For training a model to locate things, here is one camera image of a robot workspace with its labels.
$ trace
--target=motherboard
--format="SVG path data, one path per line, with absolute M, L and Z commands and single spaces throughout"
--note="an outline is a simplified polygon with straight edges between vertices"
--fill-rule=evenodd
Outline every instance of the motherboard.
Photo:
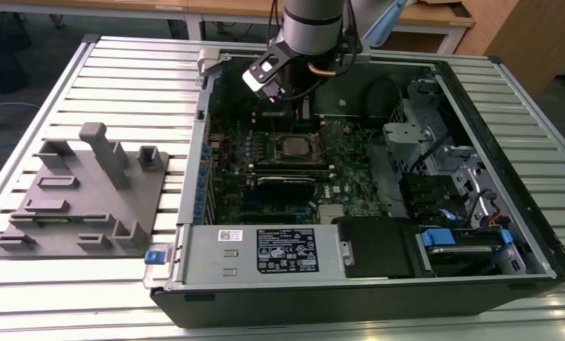
M 329 224 L 381 215 L 366 157 L 375 131 L 343 119 L 323 119 L 301 134 L 254 122 L 218 122 L 211 134 L 217 224 Z

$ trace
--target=blue latch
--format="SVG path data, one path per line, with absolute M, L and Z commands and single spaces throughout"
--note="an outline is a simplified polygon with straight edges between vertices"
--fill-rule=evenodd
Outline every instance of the blue latch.
M 441 208 L 440 211 L 446 216 L 446 219 L 449 219 L 452 221 L 456 221 L 457 220 L 457 215 L 454 215 L 449 210 L 445 210 L 445 209 Z
M 501 231 L 501 238 L 504 239 L 504 244 L 512 244 L 514 241 L 514 238 L 512 238 L 512 233 L 506 229 Z
M 167 256 L 166 251 L 147 251 L 143 257 L 143 263 L 146 265 L 161 265 L 165 264 L 165 258 Z
M 456 245 L 456 238 L 450 229 L 429 229 L 422 232 L 422 242 L 425 247 L 437 247 L 440 245 Z

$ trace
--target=metal bracket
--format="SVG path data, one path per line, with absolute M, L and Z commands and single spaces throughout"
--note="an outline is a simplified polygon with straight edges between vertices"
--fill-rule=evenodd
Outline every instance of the metal bracket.
M 209 76 L 207 70 L 219 64 L 219 48 L 203 48 L 198 53 L 198 74 L 205 77 Z

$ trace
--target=black plastic bracket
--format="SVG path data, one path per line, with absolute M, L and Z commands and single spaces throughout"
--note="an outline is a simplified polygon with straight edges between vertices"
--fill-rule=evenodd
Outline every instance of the black plastic bracket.
M 97 43 L 98 41 L 101 41 L 101 39 L 101 34 L 86 34 L 83 37 L 83 43 Z
M 488 58 L 492 63 L 504 64 L 504 60 L 497 55 L 489 55 Z
M 277 75 L 278 71 L 285 67 L 285 65 L 299 56 L 301 55 L 294 50 L 291 50 L 285 42 L 274 44 L 249 68 L 249 72 L 253 75 L 253 78 L 255 78 L 255 81 L 258 81 L 261 84 L 267 83 Z M 277 60 L 277 63 L 270 63 L 273 68 L 266 71 L 262 68 L 262 64 L 266 61 L 274 59 Z

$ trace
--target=wooden desk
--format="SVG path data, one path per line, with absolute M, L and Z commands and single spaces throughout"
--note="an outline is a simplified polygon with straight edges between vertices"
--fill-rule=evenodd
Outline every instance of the wooden desk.
M 189 0 L 0 0 L 0 11 L 183 20 Z
M 203 40 L 203 22 L 266 24 L 270 0 L 0 0 L 0 11 L 186 20 L 191 40 Z M 282 15 L 283 0 L 279 3 Z M 456 16 L 448 5 L 405 8 L 397 32 L 444 35 L 438 53 L 454 53 L 473 18 Z
M 279 2 L 282 16 L 285 1 Z M 270 17 L 270 0 L 189 0 L 186 21 L 191 40 L 202 40 L 201 25 L 205 21 L 266 24 Z M 448 5 L 414 4 L 405 8 L 394 27 L 397 32 L 444 35 L 438 53 L 452 54 L 468 28 L 476 24 L 473 18 L 461 18 Z

